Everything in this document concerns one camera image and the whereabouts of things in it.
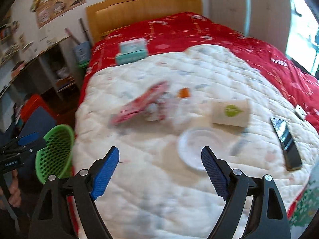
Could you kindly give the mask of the person's left hand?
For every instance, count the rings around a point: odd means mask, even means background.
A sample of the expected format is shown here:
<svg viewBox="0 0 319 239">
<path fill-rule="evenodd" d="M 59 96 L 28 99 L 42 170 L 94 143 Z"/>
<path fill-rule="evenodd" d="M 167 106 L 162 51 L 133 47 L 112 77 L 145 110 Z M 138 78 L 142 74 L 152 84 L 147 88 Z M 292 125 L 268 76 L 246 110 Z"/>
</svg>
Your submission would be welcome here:
<svg viewBox="0 0 319 239">
<path fill-rule="evenodd" d="M 6 173 L 3 175 L 5 184 L 8 187 L 10 192 L 10 198 L 7 200 L 9 205 L 15 208 L 19 208 L 21 205 L 21 190 L 18 184 L 18 171 L 15 169 L 10 173 Z"/>
</svg>

